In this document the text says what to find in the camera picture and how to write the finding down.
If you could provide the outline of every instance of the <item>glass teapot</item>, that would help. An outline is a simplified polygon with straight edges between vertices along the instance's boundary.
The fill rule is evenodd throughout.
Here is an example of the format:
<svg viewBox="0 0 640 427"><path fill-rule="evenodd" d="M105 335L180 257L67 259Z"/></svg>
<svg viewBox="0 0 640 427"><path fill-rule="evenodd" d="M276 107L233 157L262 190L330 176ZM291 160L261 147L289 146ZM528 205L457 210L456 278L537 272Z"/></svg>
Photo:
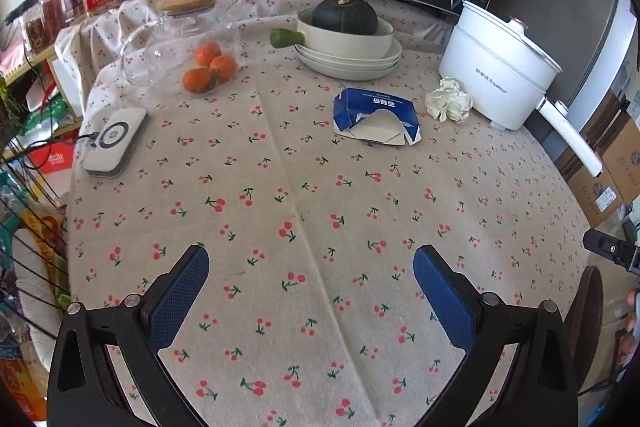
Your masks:
<svg viewBox="0 0 640 427"><path fill-rule="evenodd" d="M240 30L218 0L161 0L158 19L146 22L124 41L120 69L133 86L155 86L172 95L204 95L238 74ZM130 54L135 42L146 46Z"/></svg>

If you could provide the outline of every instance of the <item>green handle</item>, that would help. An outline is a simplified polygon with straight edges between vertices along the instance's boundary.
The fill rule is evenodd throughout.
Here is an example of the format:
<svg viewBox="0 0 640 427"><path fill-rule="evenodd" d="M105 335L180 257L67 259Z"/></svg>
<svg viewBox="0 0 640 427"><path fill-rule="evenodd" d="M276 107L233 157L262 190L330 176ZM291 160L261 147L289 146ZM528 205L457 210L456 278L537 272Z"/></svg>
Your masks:
<svg viewBox="0 0 640 427"><path fill-rule="evenodd" d="M271 30L271 45L277 50L289 48L293 45L305 45L305 36L300 32L287 30L286 28L274 28Z"/></svg>

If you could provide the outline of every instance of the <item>blue gripper pad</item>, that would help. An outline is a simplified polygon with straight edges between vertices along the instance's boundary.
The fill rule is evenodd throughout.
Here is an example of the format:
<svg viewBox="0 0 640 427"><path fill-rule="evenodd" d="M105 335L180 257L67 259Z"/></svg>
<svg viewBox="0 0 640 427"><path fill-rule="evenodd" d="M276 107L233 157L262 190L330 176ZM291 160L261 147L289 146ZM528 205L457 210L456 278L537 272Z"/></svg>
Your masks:
<svg viewBox="0 0 640 427"><path fill-rule="evenodd" d="M468 353L476 341L476 322L453 286L450 280L452 275L453 270L433 247L421 247L415 252L415 280L438 316L451 344Z"/></svg>
<svg viewBox="0 0 640 427"><path fill-rule="evenodd" d="M198 247L150 316L148 342L155 352L171 346L208 276L209 254Z"/></svg>

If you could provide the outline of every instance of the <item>dark green pumpkin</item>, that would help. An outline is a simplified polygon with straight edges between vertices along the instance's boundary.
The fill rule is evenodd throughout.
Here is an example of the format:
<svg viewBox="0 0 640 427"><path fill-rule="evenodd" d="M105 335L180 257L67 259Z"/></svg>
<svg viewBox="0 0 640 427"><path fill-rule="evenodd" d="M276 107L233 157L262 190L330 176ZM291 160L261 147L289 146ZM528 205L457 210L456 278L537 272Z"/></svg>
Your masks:
<svg viewBox="0 0 640 427"><path fill-rule="evenodd" d="M373 35L378 31L376 11L363 0L326 0L314 10L312 25L332 32Z"/></svg>

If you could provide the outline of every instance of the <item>screw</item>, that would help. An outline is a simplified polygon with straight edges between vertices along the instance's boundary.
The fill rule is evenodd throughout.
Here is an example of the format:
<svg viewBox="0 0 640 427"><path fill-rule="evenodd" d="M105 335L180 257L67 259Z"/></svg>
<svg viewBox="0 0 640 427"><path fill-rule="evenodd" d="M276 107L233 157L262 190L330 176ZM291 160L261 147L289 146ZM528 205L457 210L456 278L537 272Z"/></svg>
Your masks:
<svg viewBox="0 0 640 427"><path fill-rule="evenodd" d="M75 315L81 310L81 308L82 306L80 305L79 302L72 302L71 304L69 304L68 308L66 309L66 312L69 315Z"/></svg>
<svg viewBox="0 0 640 427"><path fill-rule="evenodd" d="M542 303L544 309L546 311L548 311L549 313L556 313L558 311L558 306L556 305L555 302L550 301L550 300L546 300Z"/></svg>
<svg viewBox="0 0 640 427"><path fill-rule="evenodd" d="M492 292L482 294L482 301L488 306L497 306L500 303L500 298Z"/></svg>
<svg viewBox="0 0 640 427"><path fill-rule="evenodd" d="M124 298L124 305L127 308L135 308L140 303L140 295L132 293Z"/></svg>

